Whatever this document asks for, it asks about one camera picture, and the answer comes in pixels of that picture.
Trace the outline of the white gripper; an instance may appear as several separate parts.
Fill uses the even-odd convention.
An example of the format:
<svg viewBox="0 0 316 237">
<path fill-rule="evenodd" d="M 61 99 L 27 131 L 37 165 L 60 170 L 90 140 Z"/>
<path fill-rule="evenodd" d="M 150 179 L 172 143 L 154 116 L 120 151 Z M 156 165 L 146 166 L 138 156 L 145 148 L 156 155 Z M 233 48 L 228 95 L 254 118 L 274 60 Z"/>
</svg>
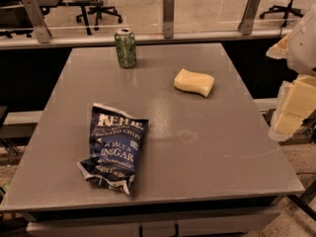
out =
<svg viewBox="0 0 316 237">
<path fill-rule="evenodd" d="M 271 46 L 266 56 L 286 58 L 287 66 L 299 75 L 293 82 L 283 81 L 276 98 L 270 139 L 291 138 L 316 110 L 316 5 L 313 5 L 289 35 Z"/>
</svg>

